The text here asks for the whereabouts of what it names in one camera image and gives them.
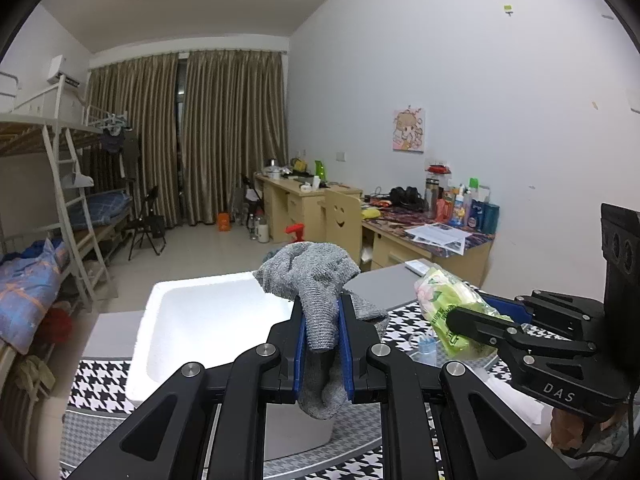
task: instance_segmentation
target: headphones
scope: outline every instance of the headphones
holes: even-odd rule
[[[406,190],[402,187],[395,187],[389,192],[389,200],[395,206],[401,206],[411,211],[422,211],[424,200],[418,189],[409,186]]]

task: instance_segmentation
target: black chair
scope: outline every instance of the black chair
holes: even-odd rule
[[[154,206],[158,199],[158,186],[153,186],[151,190],[146,194],[142,201],[142,210],[140,215],[135,220],[128,222],[124,229],[127,231],[133,231],[131,234],[131,247],[129,249],[129,261],[131,260],[131,254],[133,253],[133,247],[136,245],[136,237],[140,234],[139,249],[142,248],[142,242],[146,238],[151,243],[156,256],[160,256],[164,248],[166,247],[166,238],[164,237],[164,217],[157,215]],[[160,251],[156,249],[153,238],[162,238],[163,244]]]
[[[246,219],[245,219],[246,228],[248,229],[249,216],[250,215],[255,216],[258,211],[258,207],[260,207],[260,209],[264,211],[264,201],[262,200],[262,197],[258,194],[258,192],[255,190],[254,183],[251,182],[251,180],[246,175],[241,174],[240,177],[242,178],[242,201],[249,206],[248,211],[246,213]],[[253,190],[255,195],[258,197],[258,200],[249,200],[246,197],[246,192],[248,189]]]

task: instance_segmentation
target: wooden desk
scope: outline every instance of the wooden desk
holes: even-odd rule
[[[326,218],[324,203],[320,206]],[[373,245],[371,270],[425,258],[469,283],[482,286],[494,236],[474,233],[467,238],[465,254],[461,256],[443,248],[412,242],[404,232],[409,227],[429,222],[421,213],[402,208],[385,210],[379,218],[362,220],[362,239]]]
[[[257,187],[262,187],[265,214],[274,242],[288,241],[290,237],[284,229],[298,223],[305,225],[305,240],[324,242],[326,227],[319,205],[324,198],[324,189],[302,192],[302,183],[297,180],[271,180],[263,175],[257,175],[255,178],[259,183]],[[361,189],[355,187],[331,186],[329,189],[357,196],[362,193]]]

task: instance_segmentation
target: blue gripper pad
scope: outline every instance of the blue gripper pad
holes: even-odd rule
[[[302,315],[300,320],[300,332],[298,333],[298,344],[296,346],[296,357],[293,361],[293,393],[298,398],[302,388],[302,377],[305,373],[305,339],[306,339],[306,319]]]
[[[342,380],[347,398],[353,400],[353,359],[351,357],[351,345],[349,343],[349,333],[347,323],[344,320],[344,310],[342,301],[338,298],[338,346],[340,348],[340,362],[342,364]]]
[[[492,306],[503,316],[509,316],[516,323],[531,323],[531,314],[516,301],[500,298],[499,296],[493,296],[485,292],[478,292],[478,294],[480,294],[480,297],[486,301],[487,305]]]

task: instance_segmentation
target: green bottle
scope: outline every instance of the green bottle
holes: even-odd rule
[[[326,174],[324,173],[324,164],[322,160],[316,160],[316,176],[320,177],[320,180],[326,181]]]

